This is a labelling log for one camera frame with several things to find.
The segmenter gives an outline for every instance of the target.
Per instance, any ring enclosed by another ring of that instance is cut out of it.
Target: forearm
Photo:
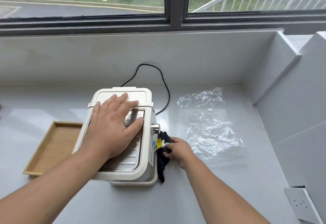
[[[78,151],[0,201],[1,223],[51,223],[103,162]]]
[[[185,170],[207,224],[269,223],[199,158],[187,162]]]

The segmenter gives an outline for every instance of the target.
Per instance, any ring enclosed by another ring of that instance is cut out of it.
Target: person's right arm
[[[186,171],[207,224],[269,223],[238,193],[216,177],[192,152],[186,141],[176,137],[172,139],[175,143],[167,146],[172,152],[165,156],[175,159]]]

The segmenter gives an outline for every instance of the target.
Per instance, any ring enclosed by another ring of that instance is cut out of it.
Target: hand
[[[120,97],[114,94],[102,106],[97,102],[93,109],[80,149],[95,152],[103,163],[121,154],[143,125],[144,118],[140,117],[128,128],[124,126],[126,115],[138,104],[138,101],[125,102],[127,97],[127,93]]]
[[[172,150],[172,152],[165,154],[165,157],[171,158],[177,161],[179,167],[186,169],[188,163],[198,159],[198,157],[192,152],[189,144],[177,137],[171,137],[175,143],[169,143],[165,147]]]

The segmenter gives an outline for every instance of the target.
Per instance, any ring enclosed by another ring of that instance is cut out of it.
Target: curb
[[[102,3],[102,2],[85,2],[85,1],[70,1],[70,0],[0,0],[0,1],[23,1],[23,2],[36,2],[36,3],[50,3],[50,4],[71,4],[71,5],[89,5],[89,6],[107,6],[108,8],[123,8],[130,10],[144,10],[148,12],[164,12],[164,7],[158,6],[145,6],[145,5],[133,5],[133,4],[115,4],[115,3]]]

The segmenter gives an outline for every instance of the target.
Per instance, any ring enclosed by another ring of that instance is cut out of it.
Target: silver knob
[[[151,134],[155,135],[155,134],[159,134],[161,132],[161,128],[159,124],[152,124],[151,125]]]

